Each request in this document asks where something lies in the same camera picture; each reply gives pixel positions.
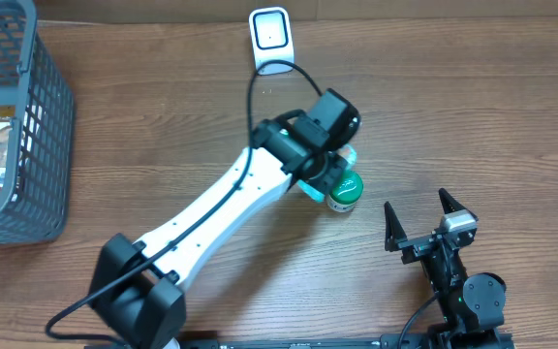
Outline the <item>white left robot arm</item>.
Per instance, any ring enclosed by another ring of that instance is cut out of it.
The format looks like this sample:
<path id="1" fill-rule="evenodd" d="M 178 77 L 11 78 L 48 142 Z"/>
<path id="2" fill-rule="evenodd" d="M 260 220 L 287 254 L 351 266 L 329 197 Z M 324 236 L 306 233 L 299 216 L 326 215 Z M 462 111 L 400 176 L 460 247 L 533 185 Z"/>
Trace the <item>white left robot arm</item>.
<path id="1" fill-rule="evenodd" d="M 129 348 L 164 348 L 186 320 L 185 293 L 248 219 L 303 181 L 322 195 L 349 162 L 340 150 L 361 123 L 357 109 L 332 89 L 310 111 L 261 121 L 234 164 L 169 222 L 131 241 L 121 234 L 101 249 L 91 308 Z"/>

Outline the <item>teal snack packet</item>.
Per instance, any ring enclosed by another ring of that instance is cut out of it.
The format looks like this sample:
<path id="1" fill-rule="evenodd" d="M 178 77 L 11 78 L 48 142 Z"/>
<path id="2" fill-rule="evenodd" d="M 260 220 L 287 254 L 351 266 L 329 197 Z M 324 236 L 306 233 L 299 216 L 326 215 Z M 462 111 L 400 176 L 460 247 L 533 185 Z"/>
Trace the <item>teal snack packet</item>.
<path id="1" fill-rule="evenodd" d="M 323 202 L 342 174 L 354 166 L 357 152 L 350 144 L 345 144 L 336 151 L 325 153 L 321 160 L 322 166 L 312 177 L 297 182 L 298 187 L 317 203 Z"/>

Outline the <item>white barcode scanner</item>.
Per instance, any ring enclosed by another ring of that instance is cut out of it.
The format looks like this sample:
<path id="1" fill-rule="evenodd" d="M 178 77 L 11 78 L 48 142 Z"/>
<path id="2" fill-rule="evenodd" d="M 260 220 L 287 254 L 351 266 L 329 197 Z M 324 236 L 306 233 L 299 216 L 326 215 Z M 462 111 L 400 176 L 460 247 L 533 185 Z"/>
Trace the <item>white barcode scanner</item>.
<path id="1" fill-rule="evenodd" d="M 261 75 L 277 75 L 291 71 L 285 64 L 263 64 L 271 60 L 295 62 L 291 22 L 283 7 L 254 10 L 248 18 L 255 69 Z"/>

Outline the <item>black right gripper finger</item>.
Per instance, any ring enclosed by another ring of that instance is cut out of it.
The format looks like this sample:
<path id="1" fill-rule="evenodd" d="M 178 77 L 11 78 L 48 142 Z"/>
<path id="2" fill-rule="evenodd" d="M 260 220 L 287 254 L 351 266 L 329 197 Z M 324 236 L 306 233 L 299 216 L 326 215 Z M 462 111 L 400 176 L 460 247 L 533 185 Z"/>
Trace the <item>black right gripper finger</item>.
<path id="1" fill-rule="evenodd" d="M 400 249 L 400 244 L 407 240 L 405 231 L 390 202 L 385 202 L 386 219 L 385 251 L 394 252 Z"/>
<path id="2" fill-rule="evenodd" d="M 466 210 L 466 207 L 458 202 L 445 188 L 440 188 L 438 194 L 444 214 Z"/>

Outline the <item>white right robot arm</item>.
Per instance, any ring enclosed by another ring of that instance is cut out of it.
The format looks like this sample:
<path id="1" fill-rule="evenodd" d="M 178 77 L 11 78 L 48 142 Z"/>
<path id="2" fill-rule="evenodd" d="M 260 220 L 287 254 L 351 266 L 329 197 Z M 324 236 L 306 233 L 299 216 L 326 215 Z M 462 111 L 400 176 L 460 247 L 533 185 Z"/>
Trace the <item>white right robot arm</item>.
<path id="1" fill-rule="evenodd" d="M 513 348 L 510 334 L 498 328 L 505 323 L 507 285 L 495 273 L 469 275 L 460 258 L 461 248 L 475 240 L 479 218 L 446 189 L 438 191 L 443 216 L 427 236 L 407 238 L 391 203 L 384 205 L 385 250 L 402 253 L 405 265 L 419 262 L 433 296 L 404 325 L 395 345 L 403 348 Z M 408 341 L 408 331 L 427 307 L 439 304 L 444 321 Z"/>

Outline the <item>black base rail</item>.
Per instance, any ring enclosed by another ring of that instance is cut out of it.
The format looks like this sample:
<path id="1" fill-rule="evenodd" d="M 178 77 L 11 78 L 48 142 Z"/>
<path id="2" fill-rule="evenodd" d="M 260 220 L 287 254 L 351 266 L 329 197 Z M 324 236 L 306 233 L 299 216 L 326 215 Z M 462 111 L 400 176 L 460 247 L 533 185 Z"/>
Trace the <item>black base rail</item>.
<path id="1" fill-rule="evenodd" d="M 510 333 L 500 334 L 500 342 L 487 340 L 485 344 L 469 344 L 459 342 L 451 348 L 516 348 Z M 262 340 L 262 341 L 221 341 L 212 339 L 187 339 L 171 340 L 165 349 L 396 349 L 398 348 L 399 334 L 382 334 L 378 338 L 341 338 L 341 339 L 292 339 L 292 340 Z M 427 336 L 422 333 L 406 334 L 401 348 L 435 348 L 427 344 Z M 131 348 L 119 345 L 86 345 L 86 349 Z"/>

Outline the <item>grey plastic mesh basket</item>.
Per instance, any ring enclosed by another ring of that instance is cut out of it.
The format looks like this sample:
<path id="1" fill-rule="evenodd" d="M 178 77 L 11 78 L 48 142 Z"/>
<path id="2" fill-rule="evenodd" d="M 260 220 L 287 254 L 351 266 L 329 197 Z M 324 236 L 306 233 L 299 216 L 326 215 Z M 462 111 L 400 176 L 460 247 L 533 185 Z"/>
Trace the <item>grey plastic mesh basket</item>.
<path id="1" fill-rule="evenodd" d="M 68 214 L 76 103 L 38 34 L 31 1 L 0 0 L 0 105 L 15 107 L 0 244 L 56 239 Z"/>

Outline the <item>green lid jar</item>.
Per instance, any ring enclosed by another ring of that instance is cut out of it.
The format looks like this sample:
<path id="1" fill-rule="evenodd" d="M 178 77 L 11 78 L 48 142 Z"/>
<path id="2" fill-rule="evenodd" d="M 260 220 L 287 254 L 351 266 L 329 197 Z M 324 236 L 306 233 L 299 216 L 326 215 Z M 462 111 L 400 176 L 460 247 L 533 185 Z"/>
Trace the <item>green lid jar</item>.
<path id="1" fill-rule="evenodd" d="M 326 204 L 337 212 L 352 210 L 364 190 L 360 175 L 354 171 L 345 171 L 340 181 L 326 196 Z"/>

